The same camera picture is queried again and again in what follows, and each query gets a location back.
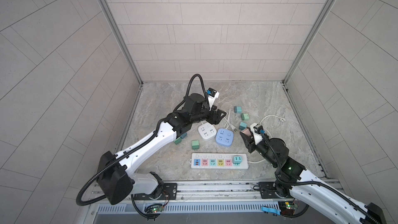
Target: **power strip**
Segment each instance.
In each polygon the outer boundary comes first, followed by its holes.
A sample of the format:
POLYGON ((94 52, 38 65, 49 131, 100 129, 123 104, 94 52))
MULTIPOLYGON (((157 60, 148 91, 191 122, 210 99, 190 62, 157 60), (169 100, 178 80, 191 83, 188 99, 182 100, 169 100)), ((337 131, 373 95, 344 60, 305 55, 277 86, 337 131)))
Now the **power strip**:
POLYGON ((192 169, 248 169, 245 153, 192 153, 189 162, 192 169), (242 158, 241 163, 233 163, 235 156, 242 158))
POLYGON ((208 122, 199 126, 198 132, 200 134, 200 137, 204 141, 208 141, 208 140, 212 139, 213 137, 216 137, 216 134, 217 134, 216 127, 214 127, 212 124, 210 124, 208 122))

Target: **marble floor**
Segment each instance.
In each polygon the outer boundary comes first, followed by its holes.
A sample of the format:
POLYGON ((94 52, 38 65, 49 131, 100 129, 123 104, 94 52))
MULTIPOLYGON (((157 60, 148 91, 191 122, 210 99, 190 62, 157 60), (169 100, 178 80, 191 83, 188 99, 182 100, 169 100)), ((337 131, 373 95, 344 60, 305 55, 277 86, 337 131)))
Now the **marble floor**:
MULTIPOLYGON (((130 129, 123 148, 137 142, 156 127, 160 118, 174 109, 185 95, 186 83, 145 83, 137 108, 135 110, 130 129)), ((215 105, 228 112, 231 109, 231 123, 238 127, 240 114, 233 112, 234 106, 241 106, 242 112, 249 114, 246 121, 248 126, 269 114, 286 118, 282 123, 278 118, 266 118, 263 126, 274 138, 281 138, 289 148, 289 156, 300 162, 315 175, 322 177, 321 167, 301 130, 292 107, 283 91, 280 82, 205 82, 205 88, 214 88, 220 92, 215 105)), ((201 93, 199 82, 193 82, 191 93, 201 93)), ((216 128, 222 128, 222 120, 216 128)), ((223 147, 215 139, 203 141, 198 133, 201 123, 192 125, 188 136, 175 145, 173 142, 162 147, 157 153, 147 159, 137 170, 138 173, 156 172, 163 180, 199 180, 199 179, 252 179, 275 178, 275 169, 267 161, 250 163, 249 169, 191 169, 189 159, 192 152, 192 140, 199 140, 200 148, 197 152, 246 153, 250 161, 263 159, 259 153, 248 153, 239 130, 234 133, 230 147, 223 147)))

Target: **blue strap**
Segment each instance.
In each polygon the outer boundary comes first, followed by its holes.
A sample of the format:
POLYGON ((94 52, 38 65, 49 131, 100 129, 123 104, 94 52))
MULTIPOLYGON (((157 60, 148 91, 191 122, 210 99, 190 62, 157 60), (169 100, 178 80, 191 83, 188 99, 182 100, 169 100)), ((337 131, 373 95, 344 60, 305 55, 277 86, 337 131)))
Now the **blue strap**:
POLYGON ((269 213, 274 213, 274 214, 277 214, 277 215, 281 215, 281 211, 278 210, 278 209, 275 209, 275 208, 261 207, 261 210, 262 210, 262 211, 265 211, 265 212, 269 212, 269 213))

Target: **metal base plate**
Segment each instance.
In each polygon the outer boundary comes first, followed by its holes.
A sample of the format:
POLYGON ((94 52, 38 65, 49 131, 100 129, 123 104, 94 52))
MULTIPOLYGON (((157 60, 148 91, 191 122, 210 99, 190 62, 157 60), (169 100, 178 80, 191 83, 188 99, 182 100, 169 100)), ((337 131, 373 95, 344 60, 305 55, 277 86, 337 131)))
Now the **metal base plate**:
MULTIPOLYGON (((176 183, 165 183, 163 184, 163 190, 167 192, 167 198, 169 200, 175 200, 176 195, 177 195, 177 184, 176 183)), ((134 195, 134 200, 154 200, 154 201, 159 201, 159 200, 166 200, 166 196, 164 194, 160 194, 160 196, 157 199, 152 199, 149 197, 147 194, 135 194, 134 195)))
MULTIPOLYGON (((259 182, 258 185, 261 188, 265 188, 265 189, 269 189, 269 191, 264 190, 264 191, 260 191, 261 194, 261 199, 271 199, 271 198, 280 198, 278 195, 276 195, 275 193, 275 188, 273 186, 274 182, 259 182)), ((281 199, 285 199, 285 198, 291 198, 290 194, 287 195, 287 197, 281 198, 281 199)))

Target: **white power cord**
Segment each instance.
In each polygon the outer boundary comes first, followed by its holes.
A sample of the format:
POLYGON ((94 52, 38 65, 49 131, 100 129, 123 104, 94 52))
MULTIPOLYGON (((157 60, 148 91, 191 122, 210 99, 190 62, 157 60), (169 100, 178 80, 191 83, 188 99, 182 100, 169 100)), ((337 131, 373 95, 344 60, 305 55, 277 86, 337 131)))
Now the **white power cord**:
MULTIPOLYGON (((260 121, 259 124, 261 124, 266 118, 271 117, 271 116, 279 118, 279 120, 280 120, 281 122, 285 122, 285 121, 286 121, 286 119, 285 119, 284 117, 282 117, 282 116, 277 116, 277 115, 270 114, 270 115, 265 116, 265 117, 260 121)), ((271 139, 271 138, 272 138, 271 133, 270 133, 267 129, 265 129, 265 130, 266 130, 266 132, 269 134, 269 138, 271 139)), ((249 163, 261 163, 261 162, 263 162, 263 161, 265 161, 265 159, 260 160, 260 161, 256 161, 256 162, 252 162, 252 161, 248 161, 248 162, 249 162, 249 163)))
POLYGON ((231 121, 229 120, 229 117, 231 116, 231 108, 229 108, 229 112, 227 113, 227 117, 228 118, 224 118, 226 123, 224 125, 224 129, 228 129, 229 127, 231 127, 232 131, 236 131, 236 127, 234 125, 231 124, 231 121))

